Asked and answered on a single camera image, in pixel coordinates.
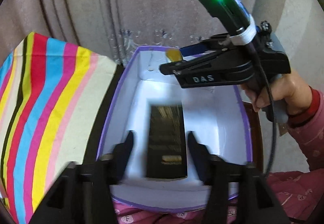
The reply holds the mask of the person right hand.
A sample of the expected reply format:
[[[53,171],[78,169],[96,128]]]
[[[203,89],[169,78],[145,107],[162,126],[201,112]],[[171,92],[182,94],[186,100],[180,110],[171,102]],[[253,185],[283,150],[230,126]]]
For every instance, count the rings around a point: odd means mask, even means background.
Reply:
[[[278,80],[275,80],[270,84],[270,88],[274,101],[284,100],[286,102],[286,112],[288,115],[300,114],[308,109],[312,103],[310,86],[294,69],[290,74],[284,74]],[[243,84],[241,89],[251,100],[255,112],[270,105],[266,88],[263,88],[260,93],[256,93],[247,84]]]

